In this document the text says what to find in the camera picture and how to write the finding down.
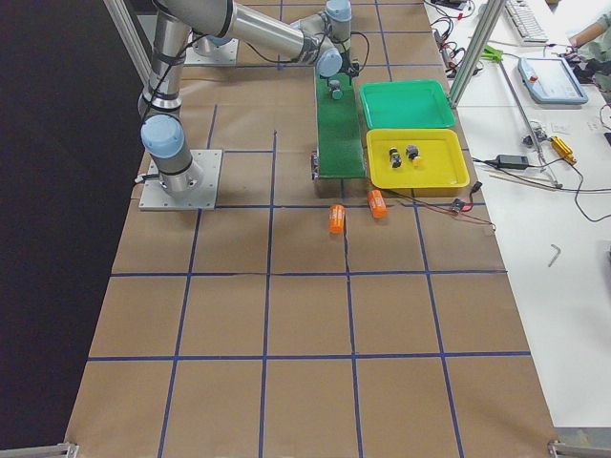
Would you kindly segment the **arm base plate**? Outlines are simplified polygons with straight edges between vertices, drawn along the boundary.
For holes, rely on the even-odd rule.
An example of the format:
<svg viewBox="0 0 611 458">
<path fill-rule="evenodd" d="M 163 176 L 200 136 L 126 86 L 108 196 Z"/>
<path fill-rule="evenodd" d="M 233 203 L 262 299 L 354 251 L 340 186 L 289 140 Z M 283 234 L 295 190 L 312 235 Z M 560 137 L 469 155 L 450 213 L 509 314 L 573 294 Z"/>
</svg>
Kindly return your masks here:
<svg viewBox="0 0 611 458">
<path fill-rule="evenodd" d="M 233 67 L 237 62 L 239 41 L 203 37 L 187 51 L 184 65 L 187 67 Z"/>
<path fill-rule="evenodd" d="M 141 211 L 214 210 L 221 175 L 222 150 L 192 150 L 191 166 L 175 176 L 161 174 L 149 160 L 138 208 Z"/>
</svg>

